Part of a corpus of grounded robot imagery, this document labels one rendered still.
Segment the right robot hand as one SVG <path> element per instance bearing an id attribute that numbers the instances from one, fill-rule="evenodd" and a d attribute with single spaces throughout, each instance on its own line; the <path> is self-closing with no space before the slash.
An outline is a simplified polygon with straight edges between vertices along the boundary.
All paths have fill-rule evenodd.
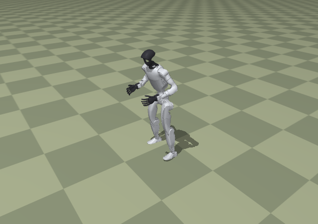
<path id="1" fill-rule="evenodd" d="M 130 94 L 131 94 L 132 92 L 134 92 L 136 89 L 139 89 L 138 86 L 137 86 L 138 84 L 140 84 L 140 83 L 137 83 L 137 84 L 135 84 L 135 85 L 129 84 L 128 86 L 130 86 L 130 87 L 126 88 L 127 93 L 130 95 Z"/>

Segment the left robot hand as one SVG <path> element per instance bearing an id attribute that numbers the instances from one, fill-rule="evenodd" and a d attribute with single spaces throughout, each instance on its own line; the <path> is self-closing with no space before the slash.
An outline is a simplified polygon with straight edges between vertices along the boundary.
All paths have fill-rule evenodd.
<path id="1" fill-rule="evenodd" d="M 142 103 L 144 104 L 143 106 L 148 106 L 152 103 L 154 103 L 154 101 L 157 101 L 157 96 L 159 96 L 159 94 L 156 94 L 154 96 L 149 96 L 149 95 L 145 95 L 146 97 L 149 97 L 149 98 L 146 98 L 146 99 L 142 99 L 142 100 L 145 100 L 145 101 L 141 101 L 141 102 L 145 102 L 145 103 Z"/>

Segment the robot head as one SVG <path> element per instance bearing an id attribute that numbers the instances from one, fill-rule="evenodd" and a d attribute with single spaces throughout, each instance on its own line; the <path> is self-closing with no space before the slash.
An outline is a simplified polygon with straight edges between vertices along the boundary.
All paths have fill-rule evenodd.
<path id="1" fill-rule="evenodd" d="M 142 55 L 141 58 L 143 58 L 145 64 L 147 66 L 149 66 L 149 69 L 154 69 L 152 66 L 159 66 L 159 64 L 155 63 L 154 61 L 152 61 L 152 58 L 155 56 L 155 52 L 153 50 L 145 50 Z M 149 62 L 146 62 L 146 60 L 148 60 Z"/>

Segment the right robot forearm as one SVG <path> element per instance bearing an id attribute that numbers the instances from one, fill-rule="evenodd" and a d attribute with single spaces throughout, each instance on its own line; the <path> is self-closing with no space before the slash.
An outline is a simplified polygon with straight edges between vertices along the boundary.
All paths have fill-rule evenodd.
<path id="1" fill-rule="evenodd" d="M 137 85 L 138 88 L 141 88 L 142 86 L 144 86 L 145 83 L 148 82 L 148 80 L 149 80 L 148 77 L 145 75 L 143 79 L 139 82 L 140 84 Z"/>

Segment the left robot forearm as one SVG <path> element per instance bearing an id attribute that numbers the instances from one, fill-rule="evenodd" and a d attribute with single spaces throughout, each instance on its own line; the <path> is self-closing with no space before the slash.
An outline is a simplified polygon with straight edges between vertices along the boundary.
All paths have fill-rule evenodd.
<path id="1" fill-rule="evenodd" d="M 160 93 L 159 96 L 157 96 L 157 99 L 165 99 L 165 97 L 173 95 L 177 91 L 177 87 L 173 86 L 171 89 L 167 89 L 167 91 Z"/>

